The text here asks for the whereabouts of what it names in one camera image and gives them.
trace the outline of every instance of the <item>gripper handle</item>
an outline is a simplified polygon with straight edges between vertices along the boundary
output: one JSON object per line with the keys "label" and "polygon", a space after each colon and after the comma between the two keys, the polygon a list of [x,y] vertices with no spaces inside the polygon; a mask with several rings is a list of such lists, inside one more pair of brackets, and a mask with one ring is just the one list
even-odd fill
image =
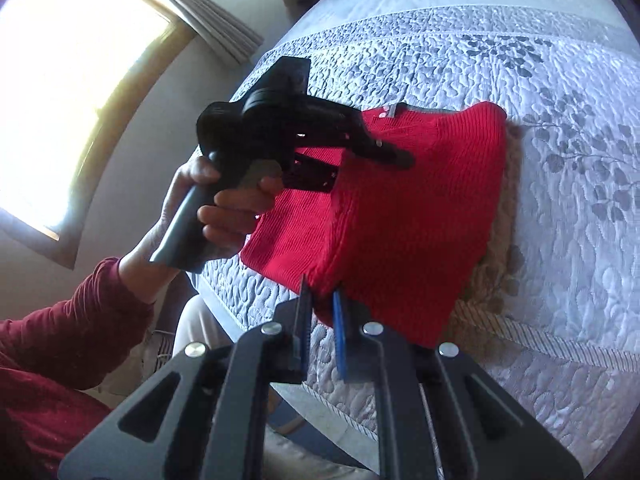
{"label": "gripper handle", "polygon": [[200,274],[206,261],[215,258],[216,247],[202,234],[204,225],[198,220],[198,209],[214,205],[215,195],[223,189],[254,188],[264,176],[282,175],[275,160],[223,152],[212,152],[209,159],[220,173],[220,179],[207,186],[198,184],[191,188],[149,261]]}

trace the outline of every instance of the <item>beige pants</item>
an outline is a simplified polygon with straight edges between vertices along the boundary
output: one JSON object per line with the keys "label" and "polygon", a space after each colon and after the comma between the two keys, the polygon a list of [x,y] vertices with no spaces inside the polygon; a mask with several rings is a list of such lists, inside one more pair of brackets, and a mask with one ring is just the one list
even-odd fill
{"label": "beige pants", "polygon": [[[174,355],[193,341],[206,343],[209,348],[231,343],[231,339],[200,296],[191,298],[182,311],[175,334]],[[275,433],[268,426],[264,433],[262,472],[266,480],[376,480],[378,478],[369,470],[324,460]]]}

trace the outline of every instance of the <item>curtain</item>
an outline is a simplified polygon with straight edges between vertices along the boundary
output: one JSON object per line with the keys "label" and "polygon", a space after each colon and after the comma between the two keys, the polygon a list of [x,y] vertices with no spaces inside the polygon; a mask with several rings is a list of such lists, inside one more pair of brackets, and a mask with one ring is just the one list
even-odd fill
{"label": "curtain", "polygon": [[228,64],[242,64],[263,38],[211,0],[169,0],[182,18]]}

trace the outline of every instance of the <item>wooden window frame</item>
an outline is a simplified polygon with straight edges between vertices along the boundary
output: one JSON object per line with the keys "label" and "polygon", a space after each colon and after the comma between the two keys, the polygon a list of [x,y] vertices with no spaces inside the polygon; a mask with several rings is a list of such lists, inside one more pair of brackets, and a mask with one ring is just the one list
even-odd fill
{"label": "wooden window frame", "polygon": [[165,16],[169,24],[165,32],[149,44],[98,112],[98,121],[79,158],[65,217],[56,227],[58,240],[0,208],[2,230],[67,269],[73,269],[76,264],[84,223],[95,190],[120,137],[160,76],[196,37],[196,32],[176,14],[155,0],[144,1]]}

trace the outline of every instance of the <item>person's hand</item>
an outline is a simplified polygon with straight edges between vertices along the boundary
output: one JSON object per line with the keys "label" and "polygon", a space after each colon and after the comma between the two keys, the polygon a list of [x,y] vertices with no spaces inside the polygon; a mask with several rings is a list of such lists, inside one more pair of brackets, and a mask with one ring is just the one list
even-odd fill
{"label": "person's hand", "polygon": [[[140,300],[155,301],[159,291],[178,274],[177,269],[149,263],[149,258],[160,245],[191,186],[213,184],[219,178],[220,174],[204,156],[190,160],[175,172],[158,222],[118,266],[120,279]],[[216,247],[211,259],[230,258],[238,253],[246,236],[254,232],[256,215],[273,208],[275,197],[282,189],[280,178],[265,177],[255,189],[225,189],[214,197],[215,206],[201,207],[198,219],[202,222],[202,233]]]}
{"label": "person's hand", "polygon": [[[162,205],[160,225],[162,235],[169,227],[182,200],[194,184],[213,184],[220,179],[210,161],[200,156],[178,168]],[[255,230],[256,215],[273,208],[275,198],[283,189],[280,178],[264,177],[255,189],[225,189],[214,197],[215,205],[198,210],[204,237],[216,251],[213,258],[230,258],[244,246],[248,234]]]}

